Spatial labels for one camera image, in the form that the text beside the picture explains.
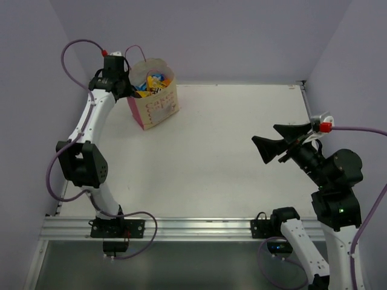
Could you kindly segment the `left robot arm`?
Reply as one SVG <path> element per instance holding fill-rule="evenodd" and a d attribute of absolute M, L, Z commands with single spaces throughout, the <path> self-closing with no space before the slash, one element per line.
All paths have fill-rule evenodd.
<path fill-rule="evenodd" d="M 103 68 L 89 82 L 91 93 L 75 130 L 56 146 L 65 179 L 87 195 L 96 211 L 89 223 L 93 238 L 130 236 L 122 208 L 106 183 L 108 163 L 98 147 L 109 113 L 118 100 L 132 93 L 127 64 L 120 52 L 104 56 Z"/>

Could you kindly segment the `pink beige paper bag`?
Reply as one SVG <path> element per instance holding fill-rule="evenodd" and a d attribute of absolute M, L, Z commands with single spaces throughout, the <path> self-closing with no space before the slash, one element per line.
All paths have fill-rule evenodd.
<path fill-rule="evenodd" d="M 129 79 L 133 86 L 134 95 L 127 98 L 133 119 L 145 131 L 148 130 L 180 110 L 177 96 L 177 81 L 175 73 L 169 65 L 159 58 L 147 58 L 129 66 Z M 142 84 L 147 76 L 155 73 L 164 74 L 171 79 L 171 83 L 159 93 L 146 98 L 135 96 L 134 86 Z"/>

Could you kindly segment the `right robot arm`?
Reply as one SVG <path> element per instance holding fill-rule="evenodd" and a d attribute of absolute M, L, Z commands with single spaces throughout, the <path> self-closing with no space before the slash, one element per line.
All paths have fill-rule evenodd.
<path fill-rule="evenodd" d="M 301 218 L 293 207 L 273 210 L 269 229 L 272 235 L 290 243 L 307 276 L 309 289 L 359 289 L 356 279 L 356 242 L 362 224 L 360 205 L 353 187 L 362 181 L 362 160 L 349 149 L 340 149 L 325 157 L 312 142 L 331 132 L 333 120 L 302 125 L 276 124 L 282 137 L 271 140 L 252 137 L 264 163 L 275 157 L 285 163 L 293 160 L 317 185 L 311 203 L 324 232 L 328 259 L 324 259 L 307 236 Z"/>

